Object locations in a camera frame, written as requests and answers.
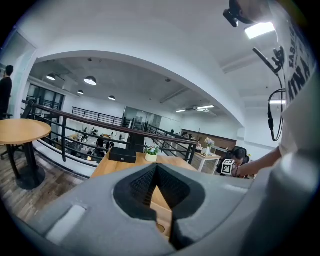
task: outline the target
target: white cube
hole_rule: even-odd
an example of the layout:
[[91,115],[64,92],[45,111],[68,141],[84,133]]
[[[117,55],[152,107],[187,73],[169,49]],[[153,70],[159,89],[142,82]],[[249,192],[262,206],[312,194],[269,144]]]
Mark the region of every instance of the white cube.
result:
[[221,174],[231,175],[235,160],[226,159],[222,163]]

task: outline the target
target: table leg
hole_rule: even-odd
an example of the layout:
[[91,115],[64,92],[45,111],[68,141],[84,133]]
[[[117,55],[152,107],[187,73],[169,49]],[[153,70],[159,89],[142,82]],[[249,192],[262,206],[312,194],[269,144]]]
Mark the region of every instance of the table leg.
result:
[[218,166],[219,160],[220,160],[220,158],[219,158],[219,159],[217,159],[217,160],[215,160],[212,175],[214,175],[214,174],[215,174],[215,172],[216,172],[216,169],[217,169],[217,166]]
[[10,163],[11,163],[15,178],[16,179],[20,179],[20,174],[18,172],[16,163],[15,163],[15,158],[14,158],[14,153],[13,153],[12,146],[11,145],[6,145],[6,150],[8,152],[8,156],[9,156],[9,159],[10,159]]
[[24,144],[24,153],[28,165],[21,168],[21,178],[17,179],[16,183],[24,190],[33,190],[44,181],[46,173],[37,165],[32,142]]
[[201,160],[201,163],[200,163],[200,166],[199,166],[199,169],[198,169],[198,172],[199,172],[199,173],[201,173],[202,168],[204,167],[204,165],[205,165],[205,160],[202,159],[202,160]]

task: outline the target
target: curved ceiling arch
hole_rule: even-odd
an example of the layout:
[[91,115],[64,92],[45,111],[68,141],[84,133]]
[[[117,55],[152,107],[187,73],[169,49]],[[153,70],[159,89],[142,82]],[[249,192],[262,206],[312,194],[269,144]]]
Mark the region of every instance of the curved ceiling arch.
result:
[[214,38],[208,38],[208,32],[217,5],[193,0],[96,2],[99,4],[88,8],[91,1],[74,5],[62,1],[47,6],[43,23],[41,8],[21,21],[24,34],[39,39],[35,42],[38,61],[96,57],[137,65],[198,92],[244,126],[244,102],[212,54],[214,40],[208,43]]

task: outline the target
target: hand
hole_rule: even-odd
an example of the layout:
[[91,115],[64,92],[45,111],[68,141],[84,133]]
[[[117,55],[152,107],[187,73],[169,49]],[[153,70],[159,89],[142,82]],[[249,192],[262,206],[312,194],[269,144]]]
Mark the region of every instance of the hand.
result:
[[240,178],[244,178],[246,175],[251,173],[251,167],[248,164],[244,164],[239,166],[238,170],[237,170],[237,176]]

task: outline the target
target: small black box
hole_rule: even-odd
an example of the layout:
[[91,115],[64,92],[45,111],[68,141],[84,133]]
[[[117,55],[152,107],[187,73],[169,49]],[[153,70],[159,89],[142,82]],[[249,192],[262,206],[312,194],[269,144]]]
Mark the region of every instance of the small black box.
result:
[[137,154],[134,150],[113,147],[110,150],[109,160],[135,164]]

